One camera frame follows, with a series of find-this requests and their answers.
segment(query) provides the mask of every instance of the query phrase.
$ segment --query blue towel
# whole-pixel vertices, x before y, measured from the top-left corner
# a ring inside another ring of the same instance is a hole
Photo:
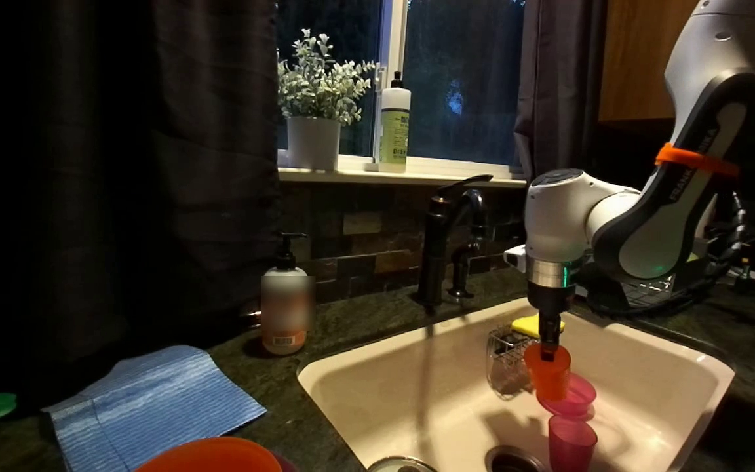
[[[233,386],[206,352],[167,346],[118,363],[46,413],[67,469],[122,472],[172,447],[230,432],[264,406]]]

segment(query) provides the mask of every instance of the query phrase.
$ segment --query white pot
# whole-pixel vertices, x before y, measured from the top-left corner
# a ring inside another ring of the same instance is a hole
[[[291,168],[336,174],[340,149],[340,122],[312,115],[289,115],[289,160]]]

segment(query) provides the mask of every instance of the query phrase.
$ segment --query window sill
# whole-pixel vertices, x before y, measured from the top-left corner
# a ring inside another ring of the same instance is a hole
[[[367,187],[442,187],[463,181],[469,175],[489,174],[489,187],[527,187],[507,166],[438,160],[438,158],[407,158],[403,174],[379,174],[372,158],[340,156],[336,174],[320,174],[306,168],[278,168],[279,185],[367,185]]]

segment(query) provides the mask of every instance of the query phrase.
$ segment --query white sink basin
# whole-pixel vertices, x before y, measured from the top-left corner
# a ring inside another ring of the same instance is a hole
[[[547,469],[545,422],[532,394],[498,398],[484,380],[484,339],[530,314],[524,300],[316,359],[298,383],[355,459],[410,456],[441,472],[488,469],[507,447]],[[590,469],[679,469],[708,427],[733,372],[686,346],[564,314],[574,372],[597,388]]]

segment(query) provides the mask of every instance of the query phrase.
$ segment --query faucet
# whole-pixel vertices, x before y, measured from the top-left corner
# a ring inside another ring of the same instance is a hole
[[[454,251],[454,300],[472,296],[467,291],[467,267],[469,257],[479,251],[481,236],[484,236],[484,206],[481,192],[469,190],[472,185],[489,181],[492,175],[472,175],[463,181],[456,181],[438,192],[429,199],[429,209],[424,217],[424,250],[422,250],[422,274],[418,274],[418,291],[410,296],[418,305],[424,305],[427,314],[434,313],[434,308],[442,303],[441,296],[441,280],[445,275],[445,261],[447,261],[447,236],[459,216],[469,209],[472,227],[469,227],[469,241]]]

